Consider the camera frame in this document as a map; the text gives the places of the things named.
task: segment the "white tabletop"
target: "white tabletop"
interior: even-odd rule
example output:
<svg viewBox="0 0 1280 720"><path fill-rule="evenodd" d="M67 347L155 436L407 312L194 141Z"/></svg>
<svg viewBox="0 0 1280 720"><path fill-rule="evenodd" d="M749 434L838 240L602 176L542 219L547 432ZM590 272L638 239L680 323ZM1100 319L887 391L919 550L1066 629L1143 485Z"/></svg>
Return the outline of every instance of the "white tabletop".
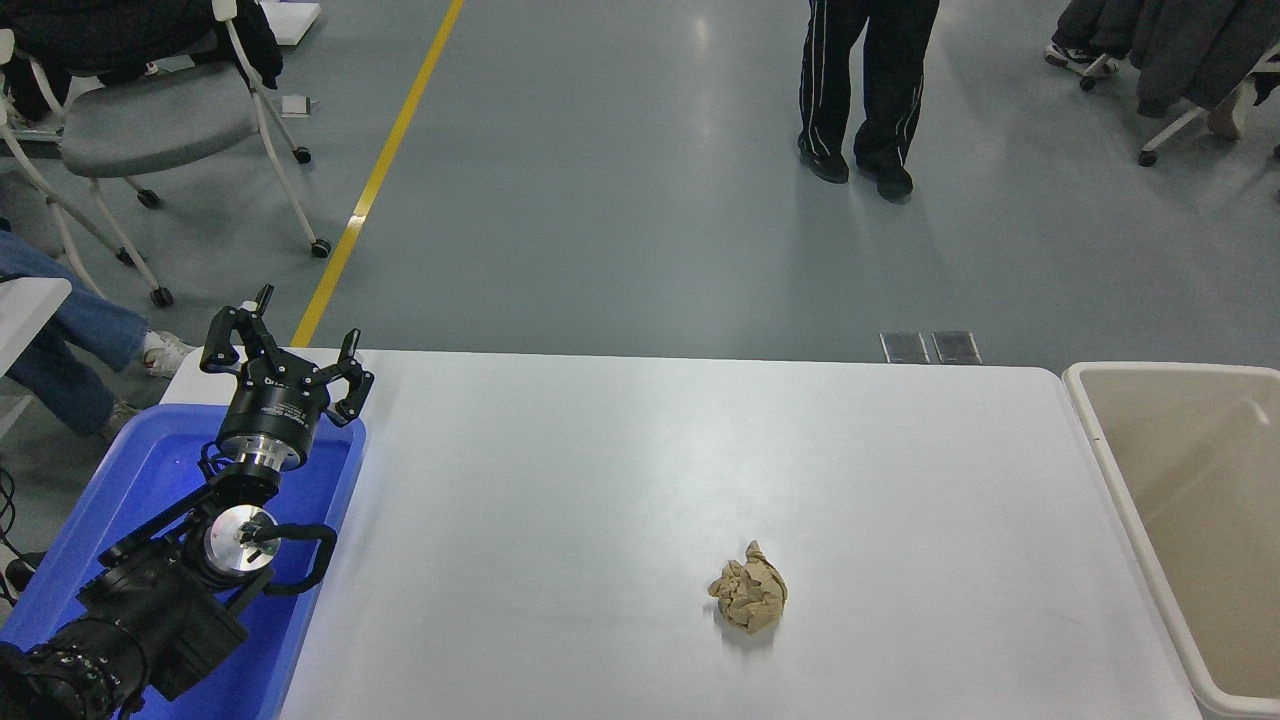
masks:
<svg viewBox="0 0 1280 720"><path fill-rule="evenodd" d="M0 283L0 374L22 355L70 293L72 283L63 278L17 278Z"/></svg>
<svg viewBox="0 0 1280 720"><path fill-rule="evenodd" d="M282 720L1199 719L1047 372L364 356ZM790 588L754 638L705 594L751 539Z"/></svg>

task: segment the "chair seat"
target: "chair seat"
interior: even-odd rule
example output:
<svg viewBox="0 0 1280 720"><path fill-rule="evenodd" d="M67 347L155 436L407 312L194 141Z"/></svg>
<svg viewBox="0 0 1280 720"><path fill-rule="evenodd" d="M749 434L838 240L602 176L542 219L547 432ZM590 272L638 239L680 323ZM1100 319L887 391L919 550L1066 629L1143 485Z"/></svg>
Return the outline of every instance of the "chair seat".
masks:
<svg viewBox="0 0 1280 720"><path fill-rule="evenodd" d="M207 158L255 132L253 100L236 65L196 65L77 97L63 128L63 164L82 177L141 176Z"/></svg>

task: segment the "crumpled paper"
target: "crumpled paper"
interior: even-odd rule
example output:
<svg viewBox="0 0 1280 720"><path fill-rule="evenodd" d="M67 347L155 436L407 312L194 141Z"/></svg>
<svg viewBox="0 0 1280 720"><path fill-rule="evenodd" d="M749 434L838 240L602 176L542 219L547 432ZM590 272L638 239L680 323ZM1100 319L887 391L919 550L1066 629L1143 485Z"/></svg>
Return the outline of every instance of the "crumpled paper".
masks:
<svg viewBox="0 0 1280 720"><path fill-rule="evenodd" d="M782 618L787 584L778 569L765 560L760 544L751 541L746 546L746 565L730 560L707 593L719 598L726 620L754 635Z"/></svg>

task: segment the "beige plastic bin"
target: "beige plastic bin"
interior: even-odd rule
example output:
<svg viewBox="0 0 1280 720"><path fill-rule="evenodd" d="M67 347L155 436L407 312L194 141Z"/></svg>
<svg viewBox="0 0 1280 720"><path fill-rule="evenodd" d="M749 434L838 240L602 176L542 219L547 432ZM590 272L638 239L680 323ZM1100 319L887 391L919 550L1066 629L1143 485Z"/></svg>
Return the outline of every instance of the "beige plastic bin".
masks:
<svg viewBox="0 0 1280 720"><path fill-rule="evenodd" d="M1062 379L1204 715L1280 719L1280 372Z"/></svg>

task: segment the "blue plastic tray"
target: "blue plastic tray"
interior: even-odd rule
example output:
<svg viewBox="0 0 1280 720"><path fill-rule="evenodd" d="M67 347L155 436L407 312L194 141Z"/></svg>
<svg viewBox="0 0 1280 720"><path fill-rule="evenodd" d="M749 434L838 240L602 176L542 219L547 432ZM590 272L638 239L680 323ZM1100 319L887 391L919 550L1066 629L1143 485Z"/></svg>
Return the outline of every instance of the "blue plastic tray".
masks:
<svg viewBox="0 0 1280 720"><path fill-rule="evenodd" d="M49 639L84 609L79 588L102 571L101 551L204 483L200 447L214 439L227 407L159 405L129 421L106 454L70 518L22 596L0 639L23 650ZM340 530L365 447L357 420L320 423L307 464L284 473L266 509L280 523ZM285 542L271 564L278 582L306 575L315 543ZM209 678L168 702L154 689L138 720L270 720L284 703L319 587L298 597L259 597L241 614L250 637Z"/></svg>

